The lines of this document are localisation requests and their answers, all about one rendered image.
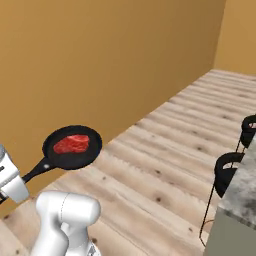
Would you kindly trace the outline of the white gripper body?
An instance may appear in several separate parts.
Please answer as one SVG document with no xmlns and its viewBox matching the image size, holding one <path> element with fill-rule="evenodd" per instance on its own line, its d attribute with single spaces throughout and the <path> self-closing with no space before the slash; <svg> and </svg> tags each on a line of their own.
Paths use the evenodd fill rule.
<svg viewBox="0 0 256 256">
<path fill-rule="evenodd" d="M 24 201 L 29 196 L 25 182 L 8 154 L 0 161 L 0 193 L 16 203 Z"/>
</svg>

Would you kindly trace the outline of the black frying pan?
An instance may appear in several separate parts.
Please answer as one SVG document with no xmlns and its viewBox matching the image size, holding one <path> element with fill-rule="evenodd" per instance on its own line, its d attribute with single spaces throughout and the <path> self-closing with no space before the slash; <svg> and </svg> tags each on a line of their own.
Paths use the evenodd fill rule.
<svg viewBox="0 0 256 256">
<path fill-rule="evenodd" d="M 87 135 L 90 138 L 89 147 L 84 153 L 57 154 L 53 146 L 61 139 L 69 135 Z M 60 128 L 50 134 L 43 143 L 43 159 L 25 176 L 23 181 L 27 183 L 35 176 L 49 170 L 60 168 L 63 170 L 77 170 L 91 164 L 99 155 L 102 149 L 100 134 L 92 128 L 82 125 L 71 125 Z"/>
</svg>

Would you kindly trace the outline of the marble-top dining counter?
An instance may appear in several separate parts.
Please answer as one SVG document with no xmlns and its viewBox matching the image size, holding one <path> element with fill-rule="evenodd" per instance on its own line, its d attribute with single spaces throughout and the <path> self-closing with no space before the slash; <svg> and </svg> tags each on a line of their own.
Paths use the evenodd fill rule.
<svg viewBox="0 0 256 256">
<path fill-rule="evenodd" d="M 256 135 L 218 204 L 203 256 L 256 256 Z"/>
</svg>

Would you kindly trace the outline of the red raw steak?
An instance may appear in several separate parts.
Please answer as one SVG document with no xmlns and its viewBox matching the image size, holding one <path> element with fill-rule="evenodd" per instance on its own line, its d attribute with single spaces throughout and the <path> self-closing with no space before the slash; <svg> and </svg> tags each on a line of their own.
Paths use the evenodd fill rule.
<svg viewBox="0 0 256 256">
<path fill-rule="evenodd" d="M 54 146 L 53 150 L 57 154 L 64 153 L 84 153 L 87 151 L 90 143 L 90 138 L 87 135 L 69 135 Z"/>
</svg>

